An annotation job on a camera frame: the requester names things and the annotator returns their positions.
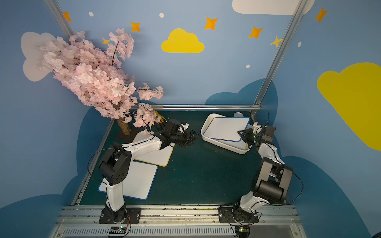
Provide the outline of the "yellow-framed whiteboard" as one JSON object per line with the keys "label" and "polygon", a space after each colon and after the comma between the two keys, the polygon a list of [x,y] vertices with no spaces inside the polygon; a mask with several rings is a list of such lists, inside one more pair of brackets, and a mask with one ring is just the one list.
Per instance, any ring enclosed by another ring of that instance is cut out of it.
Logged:
{"label": "yellow-framed whiteboard", "polygon": [[213,139],[213,138],[209,138],[209,137],[207,139],[209,141],[216,142],[218,146],[223,147],[225,149],[248,150],[247,143],[244,142],[242,139],[240,139],[239,141]]}
{"label": "yellow-framed whiteboard", "polygon": [[135,159],[136,161],[145,162],[149,164],[154,164],[161,167],[166,167],[170,161],[170,157],[172,155],[175,143],[171,143],[170,146],[167,146],[161,150],[154,151],[142,155]]}

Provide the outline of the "blue-framed whiteboard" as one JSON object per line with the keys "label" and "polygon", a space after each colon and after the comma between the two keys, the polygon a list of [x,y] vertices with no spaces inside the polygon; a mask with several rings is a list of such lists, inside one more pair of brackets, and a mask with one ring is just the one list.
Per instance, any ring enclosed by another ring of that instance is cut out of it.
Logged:
{"label": "blue-framed whiteboard", "polygon": [[123,196],[146,200],[149,196],[156,172],[156,165],[131,162],[127,177],[123,181]]}
{"label": "blue-framed whiteboard", "polygon": [[249,118],[217,117],[202,134],[213,140],[238,142],[241,140],[238,131],[244,131],[249,122]]}

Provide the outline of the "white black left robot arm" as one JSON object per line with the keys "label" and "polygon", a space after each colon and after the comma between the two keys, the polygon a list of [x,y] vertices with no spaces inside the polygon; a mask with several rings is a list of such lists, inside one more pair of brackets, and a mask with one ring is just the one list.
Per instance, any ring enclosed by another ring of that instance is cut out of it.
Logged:
{"label": "white black left robot arm", "polygon": [[148,154],[162,150],[172,143],[179,146],[189,146],[199,138],[199,134],[188,129],[187,123],[170,119],[158,132],[152,132],[151,138],[137,143],[114,143],[107,149],[98,170],[105,185],[106,202],[101,212],[100,223],[131,224],[131,219],[125,205],[123,195],[123,181],[127,178],[134,160]]}

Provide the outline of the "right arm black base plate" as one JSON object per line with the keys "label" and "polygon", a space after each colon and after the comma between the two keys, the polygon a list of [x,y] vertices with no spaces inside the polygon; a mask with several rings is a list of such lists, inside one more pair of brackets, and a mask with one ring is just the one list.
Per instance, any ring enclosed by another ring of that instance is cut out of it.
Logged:
{"label": "right arm black base plate", "polygon": [[220,206],[218,217],[220,223],[254,224],[259,222],[256,213],[244,211],[239,206]]}

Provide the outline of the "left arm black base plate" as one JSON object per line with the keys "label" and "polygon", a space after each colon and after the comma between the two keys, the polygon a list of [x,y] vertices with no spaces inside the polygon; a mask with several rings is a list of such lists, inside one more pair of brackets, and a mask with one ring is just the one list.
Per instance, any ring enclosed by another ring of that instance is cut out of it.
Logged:
{"label": "left arm black base plate", "polygon": [[141,208],[122,207],[114,212],[109,207],[101,211],[99,224],[137,224],[140,221]]}

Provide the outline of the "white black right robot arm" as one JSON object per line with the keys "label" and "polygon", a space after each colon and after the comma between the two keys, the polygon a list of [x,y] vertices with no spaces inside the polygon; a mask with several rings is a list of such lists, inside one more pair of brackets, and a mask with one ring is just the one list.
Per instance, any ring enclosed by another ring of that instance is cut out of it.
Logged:
{"label": "white black right robot arm", "polygon": [[241,139],[261,156],[251,190],[233,206],[232,217],[238,223],[256,223],[257,209],[265,204],[282,205],[293,176],[293,169],[286,165],[273,143],[275,128],[264,126],[259,133],[252,128],[237,131]]}

